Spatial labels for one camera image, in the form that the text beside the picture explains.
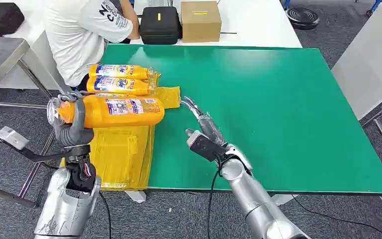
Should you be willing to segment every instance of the cardboard box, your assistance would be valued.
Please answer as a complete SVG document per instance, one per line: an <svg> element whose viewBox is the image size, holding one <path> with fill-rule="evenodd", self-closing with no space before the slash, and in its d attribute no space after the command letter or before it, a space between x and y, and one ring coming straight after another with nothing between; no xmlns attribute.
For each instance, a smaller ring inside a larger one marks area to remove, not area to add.
<svg viewBox="0 0 382 239"><path fill-rule="evenodd" d="M220 19L216 1L181 2L183 42L219 41Z"/></svg>

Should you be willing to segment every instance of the green tabletop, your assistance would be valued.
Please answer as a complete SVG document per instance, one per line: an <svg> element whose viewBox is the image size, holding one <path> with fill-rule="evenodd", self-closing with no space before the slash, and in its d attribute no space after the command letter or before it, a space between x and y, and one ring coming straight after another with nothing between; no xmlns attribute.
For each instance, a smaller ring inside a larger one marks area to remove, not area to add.
<svg viewBox="0 0 382 239"><path fill-rule="evenodd" d="M382 194L382 163L318 49L110 44L102 63L153 67L160 86L180 86L267 191ZM186 128L198 129L187 108L166 110L149 188L210 188L216 167L188 149Z"/></svg>

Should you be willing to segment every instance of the floor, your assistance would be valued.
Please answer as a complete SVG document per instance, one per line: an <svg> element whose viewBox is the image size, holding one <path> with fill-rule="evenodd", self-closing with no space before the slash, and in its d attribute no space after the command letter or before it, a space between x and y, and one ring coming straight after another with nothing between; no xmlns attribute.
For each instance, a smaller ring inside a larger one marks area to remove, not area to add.
<svg viewBox="0 0 382 239"><path fill-rule="evenodd" d="M333 66L352 38L366 22L365 11L371 0L353 3L351 0L292 0L292 6L304 6L316 11L320 25L312 31L297 31L305 47L320 48L329 66ZM0 90L0 101L46 104L45 98L35 90L23 92ZM50 126L43 110L0 108L0 128L10 126L30 139L29 147L39 152ZM374 125L365 129L372 145L382 160L382 137ZM54 142L50 152L58 151ZM6 145L0 144L0 188L18 193L32 163ZM43 197L52 171L41 168L27 197L43 204ZM133 203L121 192L104 192L112 215L113 238L176 239L206 238L206 208L208 194L150 192L147 201ZM341 219L373 225L382 230L382 202L377 197L362 196L299 196L307 208ZM382 239L382 234L364 226L338 222L311 214L295 200L281 210L313 239ZM26 209L0 200L0 239L33 238L33 230L40 208ZM211 238L250 238L235 199L230 193L213 196ZM108 238L108 221L104 205L99 198L95 213L88 221L84 239Z"/></svg>

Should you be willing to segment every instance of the orange bottle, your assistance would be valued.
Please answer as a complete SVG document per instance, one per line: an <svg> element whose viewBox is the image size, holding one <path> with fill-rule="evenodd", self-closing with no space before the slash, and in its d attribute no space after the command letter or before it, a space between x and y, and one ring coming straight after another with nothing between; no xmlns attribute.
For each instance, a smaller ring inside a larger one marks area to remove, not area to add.
<svg viewBox="0 0 382 239"><path fill-rule="evenodd" d="M115 78L109 76L90 76L87 91L96 93L129 94L147 96L154 92L154 81L143 82L134 79Z"/></svg>
<svg viewBox="0 0 382 239"><path fill-rule="evenodd" d="M152 78L152 68L144 68L139 65L102 65L90 66L89 76L111 76L126 79L146 80Z"/></svg>
<svg viewBox="0 0 382 239"><path fill-rule="evenodd" d="M152 97L89 95L84 96L83 101L86 108L84 127L87 128L155 125L165 115L162 102ZM74 103L61 102L50 110L48 106L48 119L53 117L72 123Z"/></svg>

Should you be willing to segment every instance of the metal robot arm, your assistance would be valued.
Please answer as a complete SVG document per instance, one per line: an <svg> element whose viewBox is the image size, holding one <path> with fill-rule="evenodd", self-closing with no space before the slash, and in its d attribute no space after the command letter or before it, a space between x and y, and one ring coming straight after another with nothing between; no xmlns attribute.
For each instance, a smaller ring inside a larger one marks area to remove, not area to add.
<svg viewBox="0 0 382 239"><path fill-rule="evenodd" d="M263 186L253 177L253 169L244 153L227 143L208 114L188 97L181 101L197 118L202 132L186 130L190 149L220 167L229 182L246 223L255 239L309 239L276 206Z"/></svg>
<svg viewBox="0 0 382 239"><path fill-rule="evenodd" d="M55 110L64 101L75 103L74 120L65 124L57 118ZM65 158L65 167L52 175L47 198L37 222L35 239L78 239L86 222L93 214L101 180L90 163L88 143L93 139L93 130L84 128L85 107L82 95L71 92L53 98L48 104L48 121L55 129L56 139L64 147L54 155L37 155L26 148L28 140L9 127L0 130L0 141L34 162ZM78 197L67 194L73 190Z"/></svg>

